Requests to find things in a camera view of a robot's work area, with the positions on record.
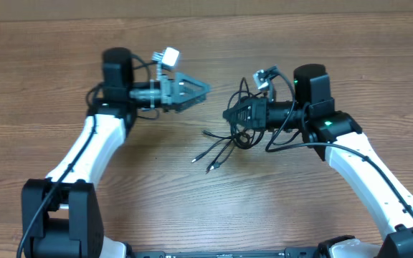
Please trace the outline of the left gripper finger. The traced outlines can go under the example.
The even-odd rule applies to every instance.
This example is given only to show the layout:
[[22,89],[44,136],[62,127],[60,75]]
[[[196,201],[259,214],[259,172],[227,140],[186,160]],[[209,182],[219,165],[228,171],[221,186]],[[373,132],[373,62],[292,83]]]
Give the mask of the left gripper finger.
[[207,83],[181,72],[175,73],[173,89],[174,94],[207,94],[211,90]]
[[202,103],[206,100],[207,96],[206,95],[201,95],[198,97],[189,97],[188,100],[182,101],[180,103],[174,104],[174,110],[177,113],[180,113],[182,111],[185,111],[189,108],[191,108],[194,105],[197,105],[199,103]]

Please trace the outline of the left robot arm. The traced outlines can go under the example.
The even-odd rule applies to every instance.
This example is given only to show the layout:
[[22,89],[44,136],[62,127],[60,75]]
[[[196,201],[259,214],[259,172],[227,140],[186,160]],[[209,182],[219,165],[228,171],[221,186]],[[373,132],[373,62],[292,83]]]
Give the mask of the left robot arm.
[[138,55],[124,47],[103,52],[103,81],[85,96],[80,136],[45,178],[29,179],[22,188],[18,257],[134,257],[129,244],[105,236],[96,190],[139,110],[180,113],[205,101],[210,85],[180,72],[166,75],[179,55],[172,47],[154,53],[156,75],[136,82]]

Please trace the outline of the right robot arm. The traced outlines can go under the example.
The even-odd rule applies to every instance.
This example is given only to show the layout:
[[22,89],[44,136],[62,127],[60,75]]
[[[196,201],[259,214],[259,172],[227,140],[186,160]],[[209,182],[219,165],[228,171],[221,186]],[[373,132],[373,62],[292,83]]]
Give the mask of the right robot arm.
[[248,130],[272,132],[297,130],[302,143],[291,140],[266,151],[312,148],[337,171],[370,213],[382,238],[380,245],[362,242],[352,235],[322,241],[316,247],[285,250],[285,257],[413,257],[413,195],[399,182],[374,151],[362,127],[335,108],[330,77],[322,64],[296,68],[286,83],[291,100],[278,102],[273,80],[282,77],[274,66],[258,70],[253,79],[259,92],[238,92],[237,103],[223,112],[231,136],[242,148],[251,146]]

